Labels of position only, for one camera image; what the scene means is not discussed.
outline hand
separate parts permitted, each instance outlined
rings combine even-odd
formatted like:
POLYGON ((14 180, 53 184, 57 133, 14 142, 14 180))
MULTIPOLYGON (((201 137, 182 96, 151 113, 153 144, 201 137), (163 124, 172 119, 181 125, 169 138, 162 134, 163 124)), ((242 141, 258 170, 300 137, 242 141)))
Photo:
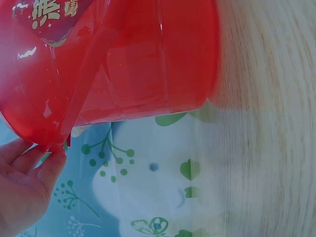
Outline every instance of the hand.
POLYGON ((0 236, 13 237, 46 212, 55 182, 64 168, 64 151, 44 156, 38 146, 17 139, 0 146, 0 236))

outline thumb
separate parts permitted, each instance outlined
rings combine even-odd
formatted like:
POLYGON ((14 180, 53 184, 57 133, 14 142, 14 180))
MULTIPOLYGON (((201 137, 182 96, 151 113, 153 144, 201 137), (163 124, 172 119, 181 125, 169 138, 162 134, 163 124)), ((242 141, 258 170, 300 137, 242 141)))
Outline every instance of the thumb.
POLYGON ((51 196, 57 178, 64 169, 66 155, 63 152, 52 153, 38 168, 32 170, 30 175, 34 175, 44 186, 49 196, 51 196))

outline wood grain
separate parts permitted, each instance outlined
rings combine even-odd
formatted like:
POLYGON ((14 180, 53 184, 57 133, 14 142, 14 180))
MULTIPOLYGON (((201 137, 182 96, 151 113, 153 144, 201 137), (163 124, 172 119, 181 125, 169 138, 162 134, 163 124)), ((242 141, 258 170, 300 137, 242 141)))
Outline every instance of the wood grain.
MULTIPOLYGON (((217 132, 213 141, 197 135, 209 177, 200 184, 204 199, 214 186, 220 195, 216 232, 316 236, 316 1, 219 0, 218 7, 217 132)), ((211 208, 204 221, 213 225, 211 208)))

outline green heart print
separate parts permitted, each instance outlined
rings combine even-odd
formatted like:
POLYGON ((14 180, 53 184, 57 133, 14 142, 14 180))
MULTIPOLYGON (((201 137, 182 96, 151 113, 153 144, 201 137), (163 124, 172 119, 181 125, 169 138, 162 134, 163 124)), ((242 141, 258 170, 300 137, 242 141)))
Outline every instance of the green heart print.
POLYGON ((189 159, 180 166, 181 174, 188 180, 194 180, 200 174, 200 163, 189 159))

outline tablecloth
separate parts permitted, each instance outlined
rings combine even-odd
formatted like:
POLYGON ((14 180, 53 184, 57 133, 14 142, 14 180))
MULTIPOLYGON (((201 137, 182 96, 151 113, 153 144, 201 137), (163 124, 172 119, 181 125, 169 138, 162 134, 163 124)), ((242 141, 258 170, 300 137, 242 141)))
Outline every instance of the tablecloth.
MULTIPOLYGON (((205 144, 197 137, 216 119, 208 103, 197 112, 74 130, 47 213, 19 237, 221 235, 220 197, 200 196, 198 185, 214 182, 203 172, 205 144)), ((16 138, 2 123, 0 130, 1 144, 16 138)), ((211 132, 204 139, 211 143, 211 132)))

